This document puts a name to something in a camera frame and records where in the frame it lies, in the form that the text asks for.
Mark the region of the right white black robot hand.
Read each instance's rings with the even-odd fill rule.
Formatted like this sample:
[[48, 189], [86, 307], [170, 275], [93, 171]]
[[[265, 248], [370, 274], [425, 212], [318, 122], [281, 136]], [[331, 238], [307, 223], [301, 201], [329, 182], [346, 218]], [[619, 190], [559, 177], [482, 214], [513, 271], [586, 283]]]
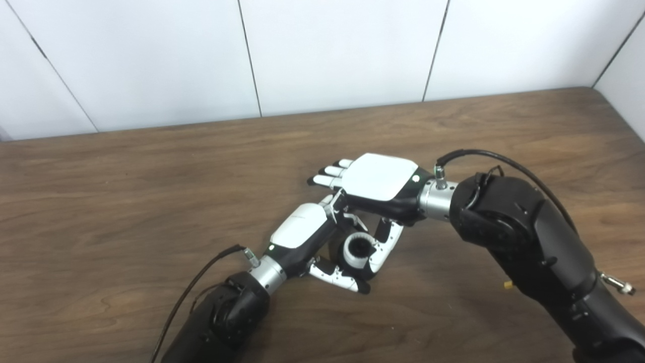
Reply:
[[433, 175], [404, 158], [366, 153], [340, 159], [309, 177], [309, 186], [344, 190], [350, 210], [377, 215], [377, 229], [350, 235], [337, 253], [339, 265], [353, 277], [370, 280], [396, 246], [404, 227], [426, 219], [420, 196]]

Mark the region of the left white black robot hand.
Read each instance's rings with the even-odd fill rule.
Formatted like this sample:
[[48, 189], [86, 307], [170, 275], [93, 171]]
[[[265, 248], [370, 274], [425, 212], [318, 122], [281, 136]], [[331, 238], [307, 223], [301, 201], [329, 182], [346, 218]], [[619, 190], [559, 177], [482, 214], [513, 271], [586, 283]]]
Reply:
[[301, 204], [272, 234], [260, 264], [249, 273], [269, 295], [287, 280], [306, 274], [336, 287], [369, 294], [367, 282], [317, 255], [337, 230], [347, 227], [368, 232], [361, 219], [348, 212], [344, 190], [316, 204]]

